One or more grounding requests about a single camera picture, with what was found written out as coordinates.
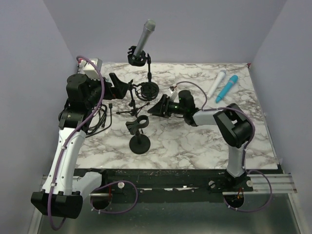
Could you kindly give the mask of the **black tripod shock-mount stand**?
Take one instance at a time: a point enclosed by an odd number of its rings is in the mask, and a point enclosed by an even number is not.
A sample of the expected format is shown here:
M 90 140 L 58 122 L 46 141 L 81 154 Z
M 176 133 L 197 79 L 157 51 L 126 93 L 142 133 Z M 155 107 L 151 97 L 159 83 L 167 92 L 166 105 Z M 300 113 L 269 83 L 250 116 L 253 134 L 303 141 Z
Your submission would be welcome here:
M 132 117 L 138 117 L 139 112 L 147 105 L 150 104 L 152 100 L 155 100 L 159 93 L 159 87 L 154 82 L 142 82 L 139 84 L 134 84 L 134 80 L 132 79 L 129 84 L 129 92 L 131 96 L 131 101 L 129 103 L 129 107 L 131 110 L 116 112 L 117 115 L 121 114 L 130 114 Z M 146 102 L 144 105 L 137 107 L 135 97 L 138 100 Z

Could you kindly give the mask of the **black short clip stand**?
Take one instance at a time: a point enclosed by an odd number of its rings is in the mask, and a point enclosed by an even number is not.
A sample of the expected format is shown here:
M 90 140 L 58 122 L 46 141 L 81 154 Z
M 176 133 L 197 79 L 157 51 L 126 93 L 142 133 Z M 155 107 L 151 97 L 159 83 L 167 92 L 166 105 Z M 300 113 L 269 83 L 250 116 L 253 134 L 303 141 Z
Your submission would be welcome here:
M 140 129 L 149 125 L 149 119 L 146 115 L 139 116 L 135 121 L 127 121 L 125 123 L 128 131 L 133 137 L 129 141 L 130 150 L 138 155 L 146 153 L 151 146 L 149 138 L 140 133 Z

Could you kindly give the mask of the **white microphone grey head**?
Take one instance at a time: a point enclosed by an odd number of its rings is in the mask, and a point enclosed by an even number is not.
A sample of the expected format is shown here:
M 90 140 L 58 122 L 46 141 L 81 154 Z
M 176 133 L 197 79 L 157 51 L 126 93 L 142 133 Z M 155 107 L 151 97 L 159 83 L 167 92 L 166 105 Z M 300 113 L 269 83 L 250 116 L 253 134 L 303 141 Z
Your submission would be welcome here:
M 214 94 L 215 90 L 217 89 L 217 87 L 219 86 L 220 82 L 225 78 L 226 73 L 227 73 L 226 70 L 221 70 L 217 74 L 213 84 L 211 85 L 211 87 L 210 87 L 210 89 L 209 89 L 209 91 L 207 93 L 207 97 L 208 98 L 211 98 L 213 96 L 213 94 Z

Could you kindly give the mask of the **silver microphone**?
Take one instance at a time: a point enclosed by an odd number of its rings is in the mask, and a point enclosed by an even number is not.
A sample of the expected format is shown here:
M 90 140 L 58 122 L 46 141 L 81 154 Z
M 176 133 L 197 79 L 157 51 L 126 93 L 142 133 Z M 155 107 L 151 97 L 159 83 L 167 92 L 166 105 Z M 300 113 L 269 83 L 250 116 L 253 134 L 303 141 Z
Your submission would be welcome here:
M 134 50 L 133 56 L 139 57 L 141 52 L 144 49 L 145 44 L 147 43 L 150 35 L 155 31 L 156 22 L 152 19 L 148 19 L 143 27 L 143 32 L 140 36 L 138 44 Z

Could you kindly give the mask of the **blue microphone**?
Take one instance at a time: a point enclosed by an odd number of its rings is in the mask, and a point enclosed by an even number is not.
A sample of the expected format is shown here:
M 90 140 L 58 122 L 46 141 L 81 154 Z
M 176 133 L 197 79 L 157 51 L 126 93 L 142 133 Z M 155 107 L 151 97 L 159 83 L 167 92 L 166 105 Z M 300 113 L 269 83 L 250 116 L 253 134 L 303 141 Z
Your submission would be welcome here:
M 230 77 L 227 84 L 223 87 L 223 89 L 217 95 L 215 102 L 219 103 L 221 100 L 223 100 L 223 98 L 230 91 L 230 89 L 237 83 L 237 81 L 238 81 L 237 75 L 233 75 L 232 77 Z

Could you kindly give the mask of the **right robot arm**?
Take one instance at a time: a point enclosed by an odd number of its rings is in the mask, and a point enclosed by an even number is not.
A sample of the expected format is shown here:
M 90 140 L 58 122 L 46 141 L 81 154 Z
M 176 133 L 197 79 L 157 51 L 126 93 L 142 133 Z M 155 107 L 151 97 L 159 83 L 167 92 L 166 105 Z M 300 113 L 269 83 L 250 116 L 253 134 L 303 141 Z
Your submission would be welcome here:
M 240 176 L 245 173 L 246 148 L 255 135 L 255 126 L 237 104 L 201 110 L 195 106 L 191 92 L 182 90 L 178 93 L 178 102 L 163 95 L 148 113 L 164 118 L 172 114 L 182 115 L 184 121 L 193 127 L 216 125 L 229 149 L 226 170 L 230 176 L 225 177 L 224 185 L 230 191 L 241 187 Z

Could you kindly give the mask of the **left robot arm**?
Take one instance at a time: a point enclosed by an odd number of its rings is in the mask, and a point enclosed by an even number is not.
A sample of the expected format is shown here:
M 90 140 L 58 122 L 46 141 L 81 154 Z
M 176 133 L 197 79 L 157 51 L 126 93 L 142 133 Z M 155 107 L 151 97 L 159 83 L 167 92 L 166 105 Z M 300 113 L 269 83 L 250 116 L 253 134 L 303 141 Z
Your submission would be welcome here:
M 43 215 L 75 219 L 91 192 L 102 193 L 108 187 L 103 170 L 89 169 L 81 179 L 74 179 L 74 170 L 100 97 L 123 99 L 128 91 L 128 83 L 119 80 L 115 73 L 109 77 L 109 82 L 93 80 L 85 74 L 67 79 L 68 99 L 58 117 L 58 146 L 53 164 L 41 191 L 31 196 L 31 203 Z

